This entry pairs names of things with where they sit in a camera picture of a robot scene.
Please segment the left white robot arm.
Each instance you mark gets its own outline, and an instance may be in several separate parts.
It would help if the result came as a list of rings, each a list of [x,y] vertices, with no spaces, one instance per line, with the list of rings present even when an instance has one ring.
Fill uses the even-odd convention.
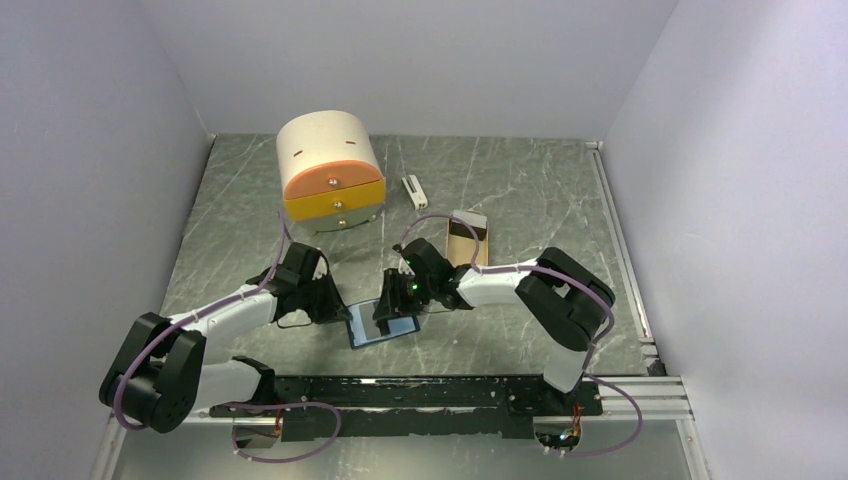
[[[245,356],[219,361],[213,353],[295,312],[313,324],[351,317],[326,255],[302,243],[291,244],[277,264],[198,310],[139,316],[107,370],[99,401],[124,428],[159,433],[176,429],[194,411],[229,403],[264,415],[278,400],[274,370]]]

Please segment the beige oval tray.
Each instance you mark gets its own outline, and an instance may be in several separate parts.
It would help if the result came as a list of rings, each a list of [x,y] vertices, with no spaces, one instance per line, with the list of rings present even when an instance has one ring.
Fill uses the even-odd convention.
[[[453,266],[470,264],[474,252],[477,252],[475,263],[478,266],[489,265],[489,239],[485,243],[477,239],[468,239],[448,234],[446,240],[446,258]]]

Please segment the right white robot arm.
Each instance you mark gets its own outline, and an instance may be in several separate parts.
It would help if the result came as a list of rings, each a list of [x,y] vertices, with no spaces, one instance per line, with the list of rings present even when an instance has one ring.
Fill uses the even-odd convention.
[[[405,267],[385,270],[376,325],[415,316],[431,302],[449,311],[521,305],[554,343],[539,389],[542,406],[562,414],[576,403],[597,343],[615,323],[615,295],[603,281],[555,247],[503,266],[454,266],[424,239],[395,249]]]

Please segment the blue leather card holder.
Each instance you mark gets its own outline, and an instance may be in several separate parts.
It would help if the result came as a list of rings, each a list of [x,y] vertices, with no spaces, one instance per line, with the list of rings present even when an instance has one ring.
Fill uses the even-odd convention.
[[[377,304],[377,299],[370,299],[348,307],[351,317],[347,320],[346,327],[352,350],[414,334],[421,330],[415,316],[376,321],[373,315]]]

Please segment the stack of credit cards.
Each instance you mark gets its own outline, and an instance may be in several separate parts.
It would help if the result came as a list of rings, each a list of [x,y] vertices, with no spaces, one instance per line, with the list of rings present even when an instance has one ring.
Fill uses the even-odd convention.
[[[488,236],[488,217],[470,210],[454,210],[449,220],[449,234],[483,243]]]

